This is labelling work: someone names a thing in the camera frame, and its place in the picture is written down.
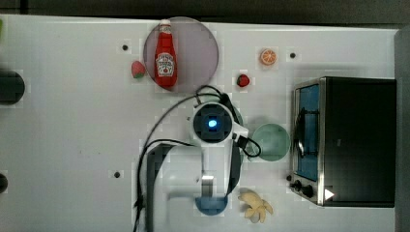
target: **oven window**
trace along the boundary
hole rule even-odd
[[[319,86],[312,85],[300,89],[299,114],[303,118],[300,130],[300,153],[298,154],[297,174],[317,181]]]

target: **banana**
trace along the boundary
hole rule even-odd
[[[245,212],[245,218],[250,218],[255,214],[255,210],[253,208],[248,208]]]
[[[239,200],[245,201],[250,205],[254,210],[259,206],[263,205],[262,199],[254,192],[242,193],[239,197]]]
[[[274,213],[274,209],[272,208],[272,206],[265,200],[263,201],[263,206],[265,206],[266,210],[272,215]]]
[[[263,223],[266,217],[265,207],[260,206],[259,208],[257,208],[257,212],[259,213],[260,222]]]
[[[250,205],[250,208],[245,211],[245,218],[249,218],[253,223],[257,223],[259,220],[261,223],[265,222],[265,210],[271,215],[274,213],[272,206],[254,192],[242,193],[238,199]]]

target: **blue light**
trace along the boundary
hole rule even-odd
[[[216,126],[217,126],[217,120],[211,120],[211,121],[209,121],[209,122],[208,122],[208,126],[209,126],[210,128],[216,127]]]

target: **glass oven door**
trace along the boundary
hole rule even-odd
[[[299,106],[294,131],[296,174],[317,181],[319,85],[298,89]]]

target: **toaster oven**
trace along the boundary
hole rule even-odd
[[[294,89],[293,192],[319,206],[395,204],[395,80],[325,76]]]

